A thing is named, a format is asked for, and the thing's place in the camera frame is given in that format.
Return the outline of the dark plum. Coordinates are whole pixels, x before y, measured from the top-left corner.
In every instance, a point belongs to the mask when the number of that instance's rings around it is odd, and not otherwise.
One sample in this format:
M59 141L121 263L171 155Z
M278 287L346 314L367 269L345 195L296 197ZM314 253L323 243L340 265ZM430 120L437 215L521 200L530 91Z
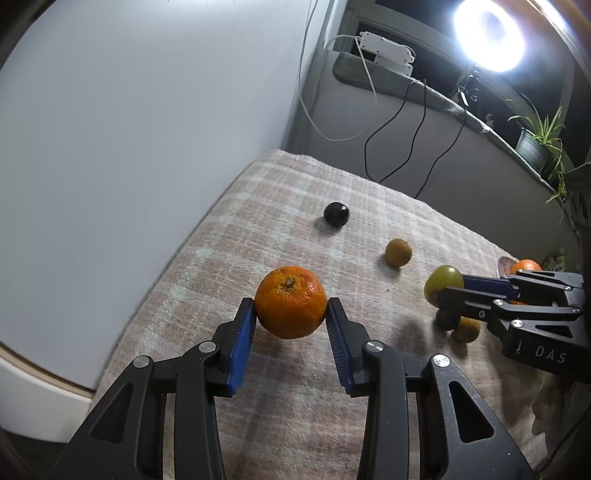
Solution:
M325 207L324 216L325 222L334 227L341 229L349 222L349 207L341 202L332 202Z
M436 314L434 323L441 330L453 331L458 327L460 320L460 315L444 309L439 309Z

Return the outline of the large orange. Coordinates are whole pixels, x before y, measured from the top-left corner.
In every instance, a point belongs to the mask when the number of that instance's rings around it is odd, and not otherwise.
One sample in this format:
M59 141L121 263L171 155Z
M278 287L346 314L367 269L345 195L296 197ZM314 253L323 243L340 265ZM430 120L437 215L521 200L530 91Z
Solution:
M531 259L523 259L515 263L510 271L509 275L515 276L519 270L530 271L530 272L540 272L542 270L541 266L534 260ZM511 304L515 305L538 305L538 302L531 299L528 295L524 295L522 293L521 288L519 288L518 296L510 300Z

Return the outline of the small mandarin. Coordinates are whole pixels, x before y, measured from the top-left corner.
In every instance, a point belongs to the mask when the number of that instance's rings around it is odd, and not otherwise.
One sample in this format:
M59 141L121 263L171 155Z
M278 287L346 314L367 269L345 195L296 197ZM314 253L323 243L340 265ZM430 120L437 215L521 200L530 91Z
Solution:
M260 325L284 340L307 337L325 319L328 297L318 277L308 269L283 266L260 282L254 309Z

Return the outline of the white round board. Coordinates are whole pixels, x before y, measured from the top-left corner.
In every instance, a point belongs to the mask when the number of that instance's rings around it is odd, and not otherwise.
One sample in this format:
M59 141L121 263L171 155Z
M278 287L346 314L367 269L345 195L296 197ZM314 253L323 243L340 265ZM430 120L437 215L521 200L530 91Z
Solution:
M67 443L90 410L95 391L1 346L1 426L14 434Z

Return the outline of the pink plaid tablecloth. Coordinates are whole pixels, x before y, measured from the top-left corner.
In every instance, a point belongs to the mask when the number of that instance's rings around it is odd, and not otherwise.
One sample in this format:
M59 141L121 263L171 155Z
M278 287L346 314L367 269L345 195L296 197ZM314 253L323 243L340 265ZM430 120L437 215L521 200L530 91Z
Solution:
M349 207L335 229L325 207ZM394 238L410 262L385 258ZM589 465L571 434L590 394L560 394L549 375L505 358L482 333L460 345L433 323L423 288L444 264L492 276L503 250L427 204L307 156L274 150L238 176L180 248L126 327L99 383L105 391L136 356L178 356L211 338L240 301L280 266L301 266L339 297L370 336L425 358L444 353L461 368L546 479L586 479ZM238 395L216 404L231 479L353 479L366 403L339 385L325 328L283 341L254 335Z

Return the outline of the potted spider plant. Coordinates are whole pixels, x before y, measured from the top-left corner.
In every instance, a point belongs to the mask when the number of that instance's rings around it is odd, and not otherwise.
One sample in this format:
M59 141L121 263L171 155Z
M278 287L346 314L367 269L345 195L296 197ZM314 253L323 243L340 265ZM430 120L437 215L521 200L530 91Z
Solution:
M567 157L564 142L560 137L565 128L563 108L561 104L552 115L542 115L535 103L525 94L519 93L521 99L531 108L533 114L515 114L508 118L520 125L520 136L516 151L526 163L546 182L552 193L546 204L557 203L563 213L568 215L568 192L566 184Z

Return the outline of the white power strip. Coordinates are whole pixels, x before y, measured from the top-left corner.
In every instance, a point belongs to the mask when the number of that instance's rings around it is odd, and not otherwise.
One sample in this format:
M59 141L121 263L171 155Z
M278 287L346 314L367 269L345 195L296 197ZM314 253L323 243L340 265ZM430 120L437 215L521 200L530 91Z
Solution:
M411 47L368 31L360 32L361 49L373 54L374 62L392 72L411 77L416 54Z

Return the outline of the grey green sill cloth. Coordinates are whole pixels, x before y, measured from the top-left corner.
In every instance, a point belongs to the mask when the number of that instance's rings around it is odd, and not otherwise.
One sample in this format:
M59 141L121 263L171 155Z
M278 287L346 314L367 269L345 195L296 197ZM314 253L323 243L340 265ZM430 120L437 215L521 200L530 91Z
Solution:
M472 104L467 101L468 91L465 88L460 88L458 91L462 101L458 104L430 88L424 81L392 72L375 62L368 62L363 56L356 57L346 52L341 52L335 60L332 65L332 75L342 84L371 91L376 101L381 96L397 98L401 101L394 114L391 114L380 126L370 125L353 137L361 136L365 137L367 141L372 140L397 119L407 103L415 103L425 111L434 110L456 120L460 123L460 131L470 129L485 136L489 142L546 185L552 193L551 187L517 153L516 147L511 147L493 128L470 111Z

